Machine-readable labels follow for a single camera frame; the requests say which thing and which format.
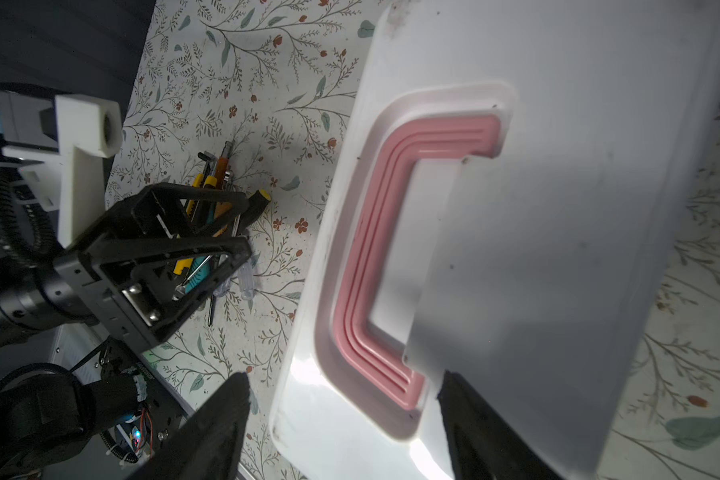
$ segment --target pink plastic handle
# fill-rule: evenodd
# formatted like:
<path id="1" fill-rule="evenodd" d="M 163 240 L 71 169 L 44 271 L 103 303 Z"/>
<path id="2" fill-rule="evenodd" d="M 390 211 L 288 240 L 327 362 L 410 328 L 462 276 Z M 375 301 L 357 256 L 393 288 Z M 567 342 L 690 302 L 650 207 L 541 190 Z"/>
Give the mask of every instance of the pink plastic handle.
<path id="1" fill-rule="evenodd" d="M 408 182 L 422 158 L 492 155 L 499 129 L 493 115 L 413 120 L 386 139 L 373 168 L 338 291 L 333 334 L 344 358 L 406 410 L 416 407 L 424 377 L 370 336 L 367 324 Z"/>

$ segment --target orange flower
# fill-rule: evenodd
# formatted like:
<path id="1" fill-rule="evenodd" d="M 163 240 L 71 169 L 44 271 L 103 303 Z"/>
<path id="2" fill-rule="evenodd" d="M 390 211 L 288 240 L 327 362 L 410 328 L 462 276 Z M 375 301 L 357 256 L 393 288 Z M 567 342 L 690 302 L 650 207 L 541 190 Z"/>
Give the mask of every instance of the orange flower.
<path id="1" fill-rule="evenodd" d="M 300 234 L 303 234 L 304 232 L 306 232 L 308 226 L 309 226 L 309 223 L 307 222 L 307 220 L 304 220 L 303 218 L 301 220 L 299 220 L 298 222 L 296 222 L 296 229 L 298 230 L 298 232 Z"/>
<path id="2" fill-rule="evenodd" d="M 701 398 L 700 396 L 688 395 L 686 398 L 691 405 L 695 405 L 697 407 L 706 408 L 706 406 L 710 404 L 707 400 Z"/>

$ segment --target table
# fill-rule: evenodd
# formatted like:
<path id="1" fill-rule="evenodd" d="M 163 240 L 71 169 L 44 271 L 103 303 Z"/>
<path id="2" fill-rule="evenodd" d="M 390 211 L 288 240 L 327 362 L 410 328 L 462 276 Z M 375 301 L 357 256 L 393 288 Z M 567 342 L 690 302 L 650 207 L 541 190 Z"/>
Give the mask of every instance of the table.
<path id="1" fill-rule="evenodd" d="M 146 353 L 195 408 L 247 371 L 242 450 L 259 480 L 304 476 L 267 414 L 381 0 L 165 0 L 155 6 L 107 205 L 158 181 L 188 184 L 198 151 L 234 139 L 238 190 L 272 203 L 250 229 L 257 294 L 233 291 L 212 327 L 196 312 Z M 720 111 L 668 270 L 636 351 L 602 479 L 720 478 Z"/>

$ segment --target floral pattern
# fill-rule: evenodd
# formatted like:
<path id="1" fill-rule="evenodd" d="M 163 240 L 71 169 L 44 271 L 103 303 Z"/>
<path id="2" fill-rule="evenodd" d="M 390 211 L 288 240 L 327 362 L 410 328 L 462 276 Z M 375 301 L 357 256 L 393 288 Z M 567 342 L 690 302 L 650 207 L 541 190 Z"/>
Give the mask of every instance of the floral pattern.
<path id="1" fill-rule="evenodd" d="M 236 287 L 212 326 L 196 312 L 147 360 L 198 407 L 233 372 L 252 383 L 241 463 L 299 480 L 267 413 L 331 189 L 381 0 L 159 0 L 107 205 L 159 181 L 189 184 L 197 152 L 234 140 L 234 186 L 272 203 L 249 228 L 256 295 Z M 720 478 L 720 111 L 636 352 L 598 477 Z"/>

